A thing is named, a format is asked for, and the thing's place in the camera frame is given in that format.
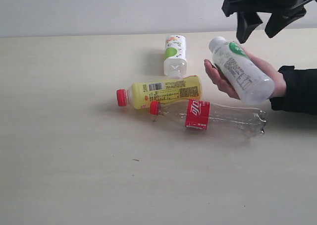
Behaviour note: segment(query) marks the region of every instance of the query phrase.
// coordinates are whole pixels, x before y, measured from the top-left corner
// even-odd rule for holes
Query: black sleeve
[[[317,115],[317,69],[282,66],[278,71],[286,82],[286,94],[270,99],[272,110]]]

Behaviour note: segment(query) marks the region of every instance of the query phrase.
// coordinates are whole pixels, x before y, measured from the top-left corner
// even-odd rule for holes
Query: yellow bottle
[[[128,90],[117,90],[118,105],[131,105],[137,110],[149,108],[152,101],[167,104],[179,99],[200,100],[201,95],[201,83],[195,75],[183,79],[134,83]]]

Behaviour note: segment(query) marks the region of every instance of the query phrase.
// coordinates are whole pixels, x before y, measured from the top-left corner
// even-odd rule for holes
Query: human hand
[[[286,82],[283,74],[274,69],[274,67],[267,61],[258,58],[257,56],[249,53],[243,49],[250,60],[256,65],[261,71],[263,71],[268,77],[270,77],[275,83],[275,90],[273,91],[270,98],[283,97],[286,93]],[[217,68],[210,62],[210,60],[204,60],[205,70],[213,84],[217,85],[218,89],[225,92],[229,97],[239,99],[237,92],[234,90],[232,85],[229,83],[227,78],[219,72]]]

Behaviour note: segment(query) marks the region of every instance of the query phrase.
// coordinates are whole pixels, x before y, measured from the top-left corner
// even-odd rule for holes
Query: plastic bottle
[[[256,105],[271,96],[275,83],[253,64],[238,44],[215,37],[209,49],[214,65],[228,79],[243,103]]]
[[[199,77],[188,76],[180,80],[134,83],[128,90],[117,90],[117,101],[120,107],[131,105],[135,109],[145,109],[152,101],[165,104],[178,99],[199,100],[201,95]]]
[[[248,137],[264,134],[265,111],[254,108],[233,108],[205,101],[178,100],[161,105],[153,101],[150,113],[164,115],[171,121],[195,129],[238,129]]]
[[[164,74],[168,79],[181,79],[186,75],[186,39],[170,35],[165,42]]]

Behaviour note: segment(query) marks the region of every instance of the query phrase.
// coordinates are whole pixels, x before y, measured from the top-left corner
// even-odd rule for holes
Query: beige tabletop
[[[205,73],[218,35],[235,40],[185,34],[187,75],[204,100],[242,106]],[[245,141],[117,106],[117,89],[164,78],[165,37],[0,39],[1,225],[316,225],[316,117],[267,101],[265,135]],[[245,47],[276,69],[317,66],[317,29]]]

